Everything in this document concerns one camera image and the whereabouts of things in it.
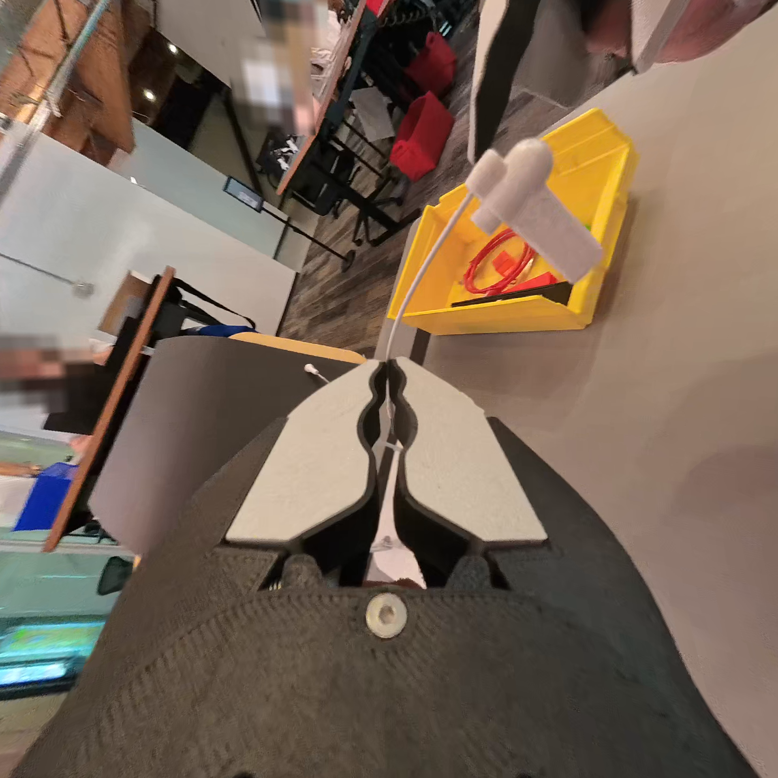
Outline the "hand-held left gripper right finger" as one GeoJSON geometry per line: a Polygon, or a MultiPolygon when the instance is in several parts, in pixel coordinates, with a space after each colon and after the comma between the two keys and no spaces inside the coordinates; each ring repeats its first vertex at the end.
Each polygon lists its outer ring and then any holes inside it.
{"type": "Polygon", "coordinates": [[[407,357],[391,368],[392,426],[410,499],[464,537],[485,544],[548,538],[488,422],[456,387],[407,357]]]}

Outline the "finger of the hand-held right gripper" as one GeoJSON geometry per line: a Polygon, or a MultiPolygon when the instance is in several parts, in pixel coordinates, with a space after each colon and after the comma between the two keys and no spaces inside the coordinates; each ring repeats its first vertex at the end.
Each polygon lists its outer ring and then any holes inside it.
{"type": "Polygon", "coordinates": [[[630,69],[629,1],[541,2],[514,78],[522,92],[576,107],[630,69]]]}
{"type": "Polygon", "coordinates": [[[468,161],[492,147],[510,99],[513,78],[532,37],[539,1],[481,4],[469,103],[468,161]]]}

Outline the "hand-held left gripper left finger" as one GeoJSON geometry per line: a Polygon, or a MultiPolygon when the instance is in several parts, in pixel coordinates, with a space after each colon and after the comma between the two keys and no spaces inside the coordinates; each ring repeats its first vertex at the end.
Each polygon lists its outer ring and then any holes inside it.
{"type": "Polygon", "coordinates": [[[289,413],[227,530],[228,542],[288,545],[364,503],[376,477],[385,366],[365,361],[289,413]]]}

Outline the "yellow plastic bin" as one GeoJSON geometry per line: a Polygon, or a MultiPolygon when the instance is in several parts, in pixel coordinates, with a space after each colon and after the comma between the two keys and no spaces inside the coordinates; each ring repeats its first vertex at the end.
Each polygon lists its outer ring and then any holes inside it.
{"type": "Polygon", "coordinates": [[[453,227],[417,288],[402,322],[434,336],[582,330],[595,308],[611,264],[628,204],[638,155],[631,139],[599,109],[589,110],[543,136],[553,156],[549,188],[601,244],[600,263],[581,281],[570,283],[567,306],[541,297],[467,307],[465,299],[509,293],[517,284],[551,272],[567,282],[534,249],[508,228],[488,235],[471,216],[473,200],[453,227]],[[492,259],[502,250],[518,259],[502,277],[492,259]]]}

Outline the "black remote control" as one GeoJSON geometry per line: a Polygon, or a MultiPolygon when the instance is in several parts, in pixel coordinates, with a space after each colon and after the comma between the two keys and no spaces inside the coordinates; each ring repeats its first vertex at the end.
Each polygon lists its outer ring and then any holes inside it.
{"type": "Polygon", "coordinates": [[[515,300],[528,299],[530,297],[541,297],[548,299],[555,304],[567,306],[572,291],[573,285],[569,282],[556,282],[544,286],[531,286],[527,289],[518,289],[499,295],[465,299],[452,303],[451,307],[458,308],[499,302],[513,302],[515,300]]]}

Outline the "person's right hand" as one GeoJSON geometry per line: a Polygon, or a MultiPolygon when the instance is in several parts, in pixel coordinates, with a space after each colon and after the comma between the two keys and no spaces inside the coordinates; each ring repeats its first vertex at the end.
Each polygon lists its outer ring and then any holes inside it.
{"type": "MultiPolygon", "coordinates": [[[[634,71],[629,57],[630,2],[582,1],[579,7],[589,52],[616,56],[634,71]]],[[[701,58],[774,5],[776,1],[689,1],[654,65],[701,58]]]]}

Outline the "red fabric bin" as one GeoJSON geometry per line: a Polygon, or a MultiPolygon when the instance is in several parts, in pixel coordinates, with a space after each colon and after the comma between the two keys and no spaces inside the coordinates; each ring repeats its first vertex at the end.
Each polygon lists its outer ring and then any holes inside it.
{"type": "Polygon", "coordinates": [[[454,117],[433,92],[414,100],[397,131],[390,161],[413,183],[436,169],[454,117]]]}
{"type": "Polygon", "coordinates": [[[423,49],[404,73],[422,92],[432,92],[441,99],[452,87],[456,68],[457,58],[449,44],[440,33],[430,31],[423,49]]]}

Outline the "hanging white paper sheet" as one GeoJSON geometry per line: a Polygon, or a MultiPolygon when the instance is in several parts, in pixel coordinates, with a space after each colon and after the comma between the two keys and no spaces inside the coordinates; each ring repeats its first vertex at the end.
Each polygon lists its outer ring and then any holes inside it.
{"type": "Polygon", "coordinates": [[[388,98],[375,86],[354,90],[350,102],[367,141],[375,143],[395,136],[388,98]]]}

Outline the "long wooden workbench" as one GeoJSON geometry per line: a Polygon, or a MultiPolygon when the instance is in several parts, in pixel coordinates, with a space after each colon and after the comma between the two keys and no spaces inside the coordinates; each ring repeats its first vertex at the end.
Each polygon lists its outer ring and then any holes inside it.
{"type": "Polygon", "coordinates": [[[315,111],[313,133],[312,135],[304,136],[304,141],[301,143],[297,153],[292,157],[288,170],[283,174],[276,190],[276,193],[280,196],[284,195],[286,192],[295,173],[305,160],[307,153],[312,150],[318,131],[322,129],[327,110],[334,102],[338,81],[345,74],[345,63],[355,40],[355,35],[358,31],[361,19],[365,13],[365,8],[366,1],[360,1],[358,5],[355,6],[355,10],[350,19],[342,28],[335,49],[335,59],[333,60],[330,72],[327,73],[322,96],[320,99],[316,96],[314,97],[315,111]]]}

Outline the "dark blue bag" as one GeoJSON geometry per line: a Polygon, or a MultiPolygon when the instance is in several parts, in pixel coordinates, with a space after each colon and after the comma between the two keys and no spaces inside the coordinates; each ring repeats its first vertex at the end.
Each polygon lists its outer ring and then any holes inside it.
{"type": "Polygon", "coordinates": [[[240,314],[228,306],[219,303],[216,299],[193,287],[191,284],[176,278],[170,292],[170,303],[181,311],[181,323],[186,321],[194,322],[193,325],[179,330],[180,336],[203,336],[230,338],[242,334],[258,334],[256,322],[250,317],[240,314]],[[196,298],[202,303],[218,309],[223,313],[237,316],[241,320],[239,325],[229,325],[222,323],[209,310],[192,302],[189,298],[196,298]]]}

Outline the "black office chair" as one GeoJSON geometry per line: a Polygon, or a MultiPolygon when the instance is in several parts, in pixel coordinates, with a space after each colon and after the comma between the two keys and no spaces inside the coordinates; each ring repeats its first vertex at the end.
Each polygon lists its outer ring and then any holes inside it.
{"type": "Polygon", "coordinates": [[[386,211],[390,205],[404,204],[403,186],[407,183],[394,168],[377,170],[345,146],[317,145],[301,162],[287,189],[294,199],[318,216],[337,218],[343,206],[353,205],[357,209],[353,244],[376,248],[422,215],[422,209],[413,209],[403,218],[386,211]],[[357,173],[363,170],[376,178],[374,188],[366,195],[354,183],[357,173]]]}

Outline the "black screen stand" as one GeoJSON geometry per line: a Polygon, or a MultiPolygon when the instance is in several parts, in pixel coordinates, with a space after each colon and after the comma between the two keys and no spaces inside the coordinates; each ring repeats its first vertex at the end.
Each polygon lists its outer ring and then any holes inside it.
{"type": "Polygon", "coordinates": [[[316,248],[329,258],[335,258],[341,272],[345,273],[353,267],[356,250],[342,252],[316,238],[314,231],[320,217],[310,210],[293,208],[292,214],[288,214],[268,201],[264,201],[260,213],[281,224],[281,233],[272,254],[272,258],[280,264],[291,268],[296,273],[301,273],[310,249],[316,248]]]}

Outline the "blue box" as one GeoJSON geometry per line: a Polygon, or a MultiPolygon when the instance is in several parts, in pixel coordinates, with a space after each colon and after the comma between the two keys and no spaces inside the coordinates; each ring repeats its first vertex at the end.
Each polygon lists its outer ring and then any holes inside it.
{"type": "Polygon", "coordinates": [[[59,462],[40,472],[13,531],[51,530],[76,471],[77,465],[59,462]]]}

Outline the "wooden table black frame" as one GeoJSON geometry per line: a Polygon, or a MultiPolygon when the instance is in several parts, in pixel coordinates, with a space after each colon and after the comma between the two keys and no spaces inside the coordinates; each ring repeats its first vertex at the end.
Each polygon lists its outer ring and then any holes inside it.
{"type": "Polygon", "coordinates": [[[44,553],[54,552],[65,535],[76,503],[81,497],[86,480],[105,442],[118,405],[127,391],[127,385],[138,369],[143,348],[149,343],[152,327],[167,297],[175,274],[175,268],[167,266],[164,268],[163,273],[152,283],[151,297],[149,297],[143,310],[143,315],[135,327],[131,342],[124,350],[120,370],[116,375],[110,393],[107,395],[101,414],[96,421],[90,442],[88,442],[58,514],[42,545],[41,551],[44,553]]]}

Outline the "small wall screen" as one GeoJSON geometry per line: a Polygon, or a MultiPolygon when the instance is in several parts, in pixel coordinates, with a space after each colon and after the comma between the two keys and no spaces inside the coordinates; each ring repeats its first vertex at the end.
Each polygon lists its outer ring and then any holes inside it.
{"type": "Polygon", "coordinates": [[[240,201],[253,211],[262,212],[265,203],[262,196],[235,177],[229,176],[227,178],[223,191],[228,194],[228,196],[240,201]]]}

